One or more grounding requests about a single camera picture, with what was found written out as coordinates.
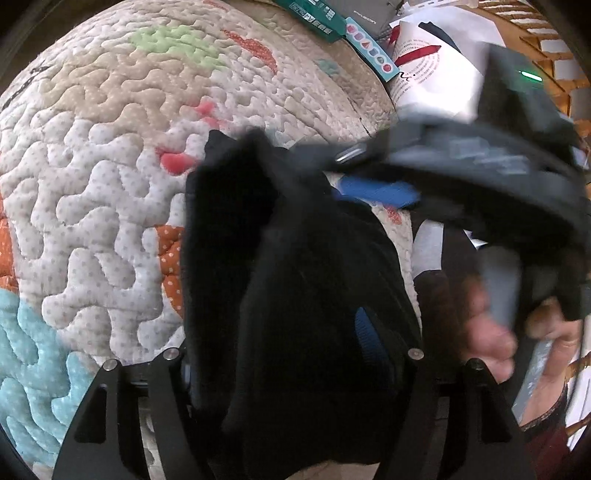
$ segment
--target green box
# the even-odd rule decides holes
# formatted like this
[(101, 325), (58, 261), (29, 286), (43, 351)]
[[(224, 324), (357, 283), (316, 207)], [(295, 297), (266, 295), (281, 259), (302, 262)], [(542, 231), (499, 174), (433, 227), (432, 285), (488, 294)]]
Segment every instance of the green box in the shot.
[(346, 22), (331, 7), (319, 0), (273, 0), (329, 43), (345, 36)]

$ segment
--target black mount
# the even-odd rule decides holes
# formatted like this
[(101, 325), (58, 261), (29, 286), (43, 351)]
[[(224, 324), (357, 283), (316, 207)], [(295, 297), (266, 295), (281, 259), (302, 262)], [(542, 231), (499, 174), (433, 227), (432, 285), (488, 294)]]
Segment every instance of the black mount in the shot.
[[(150, 402), (167, 480), (215, 480), (207, 463), (208, 439), (199, 435), (190, 414), (184, 357), (183, 348), (172, 348), (144, 364), (105, 362), (68, 429), (53, 480), (149, 480), (139, 426), (140, 397)], [(401, 434), (375, 480), (535, 480), (521, 430), (481, 360), (470, 360), (453, 380), (437, 378), (426, 359), (414, 363)], [(442, 399), (449, 401), (445, 447), (434, 469), (439, 474), (425, 476)], [(246, 477), (240, 473), (218, 480), (235, 478)]]
[(62, 444), (54, 480), (150, 480), (138, 400), (148, 397), (158, 452), (168, 480), (213, 480), (191, 419), (184, 348), (151, 362), (107, 360), (96, 374)]

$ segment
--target green light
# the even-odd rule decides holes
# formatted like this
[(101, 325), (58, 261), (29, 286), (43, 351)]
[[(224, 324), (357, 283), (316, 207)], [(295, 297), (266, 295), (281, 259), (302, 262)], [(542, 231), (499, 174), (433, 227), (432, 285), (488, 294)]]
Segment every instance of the green light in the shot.
[(524, 77), (528, 77), (529, 79), (535, 80), (536, 82), (543, 81), (542, 77), (538, 77), (537, 75), (534, 75), (533, 73), (524, 72), (523, 70), (520, 70), (519, 73), (521, 73)]

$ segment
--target black cloth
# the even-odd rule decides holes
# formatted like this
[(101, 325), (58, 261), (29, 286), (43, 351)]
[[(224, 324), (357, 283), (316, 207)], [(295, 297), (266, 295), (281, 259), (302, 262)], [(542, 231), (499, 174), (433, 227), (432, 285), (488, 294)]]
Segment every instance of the black cloth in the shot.
[(212, 131), (187, 178), (191, 403), (218, 434), (212, 455), (230, 445), (246, 478), (379, 462), (421, 347), (394, 245), (368, 205), (303, 167), (313, 157)]

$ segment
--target light blue fabric patch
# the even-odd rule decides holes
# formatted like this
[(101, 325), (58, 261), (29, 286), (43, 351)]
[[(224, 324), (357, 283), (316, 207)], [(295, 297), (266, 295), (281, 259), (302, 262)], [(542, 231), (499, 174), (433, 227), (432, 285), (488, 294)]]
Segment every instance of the light blue fabric patch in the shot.
[(55, 464), (92, 379), (38, 313), (0, 290), (0, 424), (26, 462)]
[(332, 60), (320, 59), (315, 60), (314, 63), (316, 63), (318, 65), (318, 68), (322, 70), (325, 74), (327, 74), (329, 77), (333, 77), (340, 73), (339, 64)]

